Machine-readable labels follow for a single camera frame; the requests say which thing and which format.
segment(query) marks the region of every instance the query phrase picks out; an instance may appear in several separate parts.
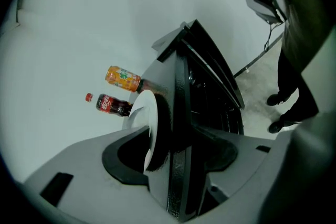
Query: black pants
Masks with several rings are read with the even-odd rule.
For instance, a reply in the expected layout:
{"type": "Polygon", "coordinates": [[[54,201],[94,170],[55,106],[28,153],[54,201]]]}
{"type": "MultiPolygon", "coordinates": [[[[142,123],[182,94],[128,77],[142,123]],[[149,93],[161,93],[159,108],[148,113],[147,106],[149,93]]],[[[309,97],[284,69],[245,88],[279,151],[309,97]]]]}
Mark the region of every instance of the black pants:
{"type": "Polygon", "coordinates": [[[300,122],[319,112],[302,76],[295,71],[282,50],[278,64],[278,87],[279,95],[283,99],[290,97],[299,88],[298,100],[290,110],[280,117],[281,121],[300,122]]]}

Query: red label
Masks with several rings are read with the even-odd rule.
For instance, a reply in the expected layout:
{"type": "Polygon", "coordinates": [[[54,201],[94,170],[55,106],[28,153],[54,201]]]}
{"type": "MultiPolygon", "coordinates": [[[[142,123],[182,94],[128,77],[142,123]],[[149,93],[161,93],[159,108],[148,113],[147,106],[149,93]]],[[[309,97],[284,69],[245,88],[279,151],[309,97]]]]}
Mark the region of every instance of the red label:
{"type": "Polygon", "coordinates": [[[111,110],[112,103],[113,103],[113,98],[109,97],[108,95],[105,95],[100,103],[100,111],[109,113],[111,110]]]}

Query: red bottle cap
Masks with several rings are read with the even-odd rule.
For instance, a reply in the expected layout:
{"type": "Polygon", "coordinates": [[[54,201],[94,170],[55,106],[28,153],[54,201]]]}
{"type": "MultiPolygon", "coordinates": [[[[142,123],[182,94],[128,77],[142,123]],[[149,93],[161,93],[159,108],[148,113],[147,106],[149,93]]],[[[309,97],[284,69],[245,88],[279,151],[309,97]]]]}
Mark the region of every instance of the red bottle cap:
{"type": "Polygon", "coordinates": [[[93,94],[92,94],[92,93],[88,93],[88,94],[86,95],[86,97],[85,97],[85,101],[87,101],[87,102],[91,102],[92,97],[93,97],[93,94]]]}

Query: black cable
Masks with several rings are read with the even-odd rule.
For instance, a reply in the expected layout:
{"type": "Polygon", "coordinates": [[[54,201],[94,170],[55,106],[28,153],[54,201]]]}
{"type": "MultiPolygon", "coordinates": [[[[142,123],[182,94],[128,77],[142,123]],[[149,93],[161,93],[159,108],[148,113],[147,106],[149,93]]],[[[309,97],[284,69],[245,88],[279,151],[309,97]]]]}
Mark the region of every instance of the black cable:
{"type": "Polygon", "coordinates": [[[264,51],[268,51],[269,49],[269,40],[271,39],[272,31],[278,26],[282,25],[285,21],[278,23],[275,27],[272,28],[272,25],[269,25],[269,35],[266,43],[264,44],[264,51]]]}

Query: cola bottle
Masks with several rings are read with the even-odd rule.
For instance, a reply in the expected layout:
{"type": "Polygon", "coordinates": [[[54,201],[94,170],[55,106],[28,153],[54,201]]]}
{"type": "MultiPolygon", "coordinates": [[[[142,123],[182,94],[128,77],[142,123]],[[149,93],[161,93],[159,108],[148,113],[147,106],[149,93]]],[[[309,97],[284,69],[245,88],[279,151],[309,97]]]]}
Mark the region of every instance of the cola bottle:
{"type": "MultiPolygon", "coordinates": [[[[87,102],[91,102],[92,99],[93,99],[92,93],[88,93],[85,97],[85,100],[87,102]]],[[[132,106],[133,105],[127,101],[122,101],[103,93],[99,95],[96,102],[96,108],[99,111],[103,111],[109,114],[115,114],[121,117],[129,116],[132,106]]]]}

